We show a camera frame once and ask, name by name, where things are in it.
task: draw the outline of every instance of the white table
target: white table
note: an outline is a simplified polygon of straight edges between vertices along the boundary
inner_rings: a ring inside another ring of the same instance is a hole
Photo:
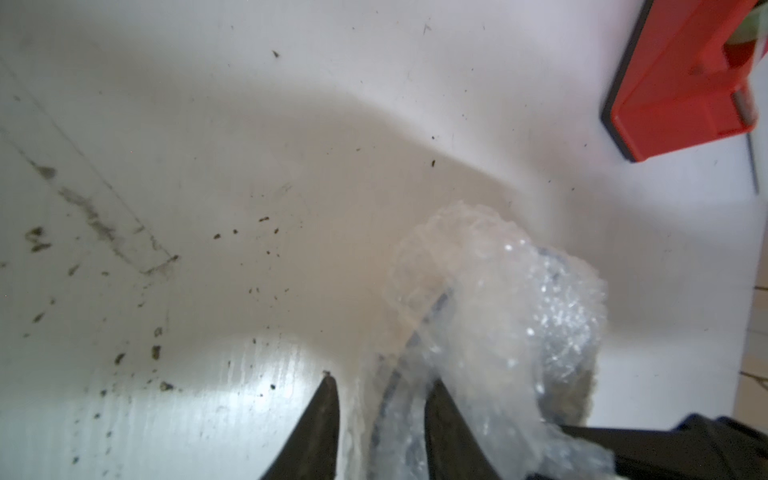
[[[592,425],[729,414],[766,206],[743,137],[621,158],[640,6],[1,3],[0,476],[257,477],[458,199],[608,281]]]

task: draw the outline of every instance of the black rubber edge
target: black rubber edge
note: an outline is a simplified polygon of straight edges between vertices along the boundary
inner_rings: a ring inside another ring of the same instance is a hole
[[[653,4],[654,0],[646,0],[642,10],[640,10],[640,16],[637,18],[637,23],[634,25],[634,30],[632,31],[632,36],[629,38],[629,44],[627,45],[627,49],[624,51],[624,56],[621,57],[619,69],[616,71],[614,83],[611,85],[611,89],[608,91],[608,97],[605,100],[605,105],[603,106],[603,113],[600,116],[603,125],[605,125],[609,135],[614,139],[616,146],[619,147],[621,154],[624,155],[624,158],[633,163],[637,162],[637,158],[632,155],[632,152],[630,152],[627,143],[624,141],[621,135],[619,135],[618,130],[616,130],[614,122],[611,120],[611,109],[614,107],[616,97],[619,95],[621,82],[624,81],[624,76],[627,74],[627,69],[629,68],[630,61],[632,60],[632,54],[634,53],[634,49],[637,47],[637,43],[640,41],[640,34],[643,32],[645,21],[648,20],[650,7],[652,7]]]

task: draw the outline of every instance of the bubble wrap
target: bubble wrap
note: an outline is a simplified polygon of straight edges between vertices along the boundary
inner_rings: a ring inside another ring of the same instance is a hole
[[[440,378],[502,478],[613,478],[611,452],[547,423],[588,413],[604,291],[584,261],[493,209],[457,203],[415,228],[361,359],[346,477],[429,478],[424,405]]]

